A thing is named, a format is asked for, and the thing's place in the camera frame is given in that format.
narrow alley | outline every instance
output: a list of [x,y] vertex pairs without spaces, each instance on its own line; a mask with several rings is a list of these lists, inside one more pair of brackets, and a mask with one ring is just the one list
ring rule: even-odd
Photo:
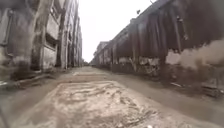
[[137,76],[83,67],[40,81],[33,87],[1,93],[2,117],[10,128],[224,126],[224,109],[218,105],[155,88],[160,83]]

dirt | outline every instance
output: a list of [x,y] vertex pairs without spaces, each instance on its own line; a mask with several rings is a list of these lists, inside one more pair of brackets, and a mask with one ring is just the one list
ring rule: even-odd
[[10,127],[224,126],[221,121],[224,109],[218,107],[221,105],[167,89],[154,88],[152,86],[159,83],[131,75],[118,75],[85,67],[42,82],[40,86],[0,97],[1,107]]

concrete wall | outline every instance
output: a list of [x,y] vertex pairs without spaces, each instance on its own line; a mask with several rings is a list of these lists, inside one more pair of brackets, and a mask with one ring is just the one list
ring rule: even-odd
[[56,52],[50,48],[44,47],[44,69],[50,69],[55,66]]
[[[147,65],[156,67],[159,74],[165,76],[172,76],[170,65],[176,71],[180,66],[197,75],[217,65],[223,67],[223,5],[223,0],[158,0],[111,41],[106,49],[113,49],[112,63],[130,58],[132,61],[128,65],[136,72]],[[129,36],[123,42],[126,30]],[[103,55],[104,52],[96,54],[93,61],[98,62],[94,63],[107,64],[102,60]],[[158,60],[158,63],[151,64],[149,60]]]
[[60,7],[63,8],[66,0],[59,0]]
[[35,34],[32,47],[33,70],[43,69],[43,48],[46,42],[46,27],[53,0],[40,0],[35,17]]
[[[0,6],[0,74],[29,70],[34,32],[32,2],[2,0]],[[13,70],[4,74],[4,70]]]
[[58,66],[62,68],[79,66],[81,57],[81,29],[79,27],[78,2],[66,0],[61,20]]
[[47,23],[47,32],[54,38],[58,39],[59,34],[59,24],[55,21],[53,16],[50,14]]

building facade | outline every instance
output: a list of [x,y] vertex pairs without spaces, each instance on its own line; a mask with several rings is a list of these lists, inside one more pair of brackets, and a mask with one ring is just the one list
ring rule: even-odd
[[167,79],[207,77],[211,67],[224,66],[223,5],[221,0],[157,0],[97,50],[92,65]]
[[79,24],[77,0],[1,0],[0,76],[80,65]]

overcast sky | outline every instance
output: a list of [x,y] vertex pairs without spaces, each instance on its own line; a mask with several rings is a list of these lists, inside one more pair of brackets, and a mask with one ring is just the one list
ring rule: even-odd
[[83,58],[91,61],[100,41],[113,39],[150,0],[79,0]]

